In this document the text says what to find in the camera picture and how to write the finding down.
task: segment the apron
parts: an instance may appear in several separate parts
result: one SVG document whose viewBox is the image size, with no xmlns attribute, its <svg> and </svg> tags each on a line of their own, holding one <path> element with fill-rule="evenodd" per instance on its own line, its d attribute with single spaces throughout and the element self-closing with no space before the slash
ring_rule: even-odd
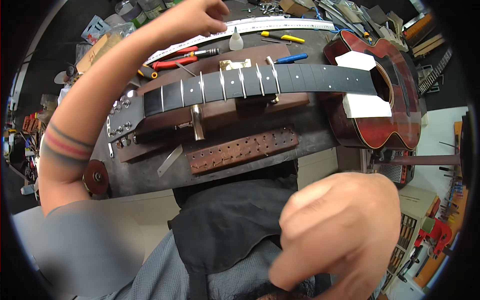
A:
<svg viewBox="0 0 480 300">
<path fill-rule="evenodd" d="M 230 269 L 263 239 L 270 238 L 280 247 L 278 219 L 297 190 L 284 187 L 278 180 L 250 180 L 188 198 L 169 227 L 190 277 L 191 300 L 207 300 L 207 275 Z M 328 274 L 317 277 L 316 293 L 330 287 Z"/>
</svg>

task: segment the measuring tape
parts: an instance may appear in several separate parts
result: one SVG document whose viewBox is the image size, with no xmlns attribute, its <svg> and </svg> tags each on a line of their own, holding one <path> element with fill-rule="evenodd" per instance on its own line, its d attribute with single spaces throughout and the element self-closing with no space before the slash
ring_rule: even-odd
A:
<svg viewBox="0 0 480 300">
<path fill-rule="evenodd" d="M 246 33 L 252 31 L 263 31 L 263 30 L 275 30 L 275 29 L 322 29 L 322 30 L 335 30 L 335 27 L 332 22 L 321 21 L 321 20 L 312 20 L 312 19 L 297 19 L 297 18 L 285 18 L 283 16 L 272 16 L 272 17 L 259 17 L 259 18 L 248 18 L 226 22 L 227 31 L 220 32 L 209 37 L 196 36 L 191 38 L 183 43 L 175 44 L 168 47 L 165 50 L 160 50 L 155 52 L 150 56 L 145 64 L 149 64 L 158 60 L 168 54 L 172 54 L 181 50 L 183 48 L 191 47 L 206 41 L 213 39 L 231 36 L 237 28 L 238 33 Z"/>
</svg>

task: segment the blue-handled screwdriver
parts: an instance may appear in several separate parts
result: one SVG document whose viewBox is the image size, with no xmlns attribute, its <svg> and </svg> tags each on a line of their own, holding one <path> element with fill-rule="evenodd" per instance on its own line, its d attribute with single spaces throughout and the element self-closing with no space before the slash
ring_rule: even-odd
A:
<svg viewBox="0 0 480 300">
<path fill-rule="evenodd" d="M 287 56 L 287 57 L 277 59 L 274 62 L 274 64 L 293 63 L 296 60 L 304 60 L 307 57 L 308 57 L 307 53 L 295 54 L 295 55 L 291 55 L 291 56 Z"/>
</svg>

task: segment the guitar soundhole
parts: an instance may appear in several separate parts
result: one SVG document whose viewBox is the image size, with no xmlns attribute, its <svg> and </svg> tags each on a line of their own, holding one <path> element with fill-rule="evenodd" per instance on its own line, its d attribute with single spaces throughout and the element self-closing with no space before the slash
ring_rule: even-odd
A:
<svg viewBox="0 0 480 300">
<path fill-rule="evenodd" d="M 377 66 L 370 70 L 370 74 L 372 75 L 373 86 L 378 96 L 383 101 L 391 103 L 393 89 L 385 70 L 377 63 Z"/>
</svg>

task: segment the hand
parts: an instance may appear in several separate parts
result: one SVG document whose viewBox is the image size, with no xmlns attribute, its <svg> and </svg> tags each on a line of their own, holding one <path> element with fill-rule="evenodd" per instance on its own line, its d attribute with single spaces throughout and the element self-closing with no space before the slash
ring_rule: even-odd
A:
<svg viewBox="0 0 480 300">
<path fill-rule="evenodd" d="M 223 15 L 229 12 L 222 0 L 183 0 L 152 23 L 157 27 L 167 26 L 171 44 L 177 44 L 198 35 L 210 36 L 226 31 Z"/>
<path fill-rule="evenodd" d="M 388 267 L 400 219 L 398 191 L 383 175 L 339 173 L 315 182 L 283 208 L 283 252 L 270 280 L 291 290 L 330 273 L 338 280 L 319 299 L 367 299 Z"/>
</svg>

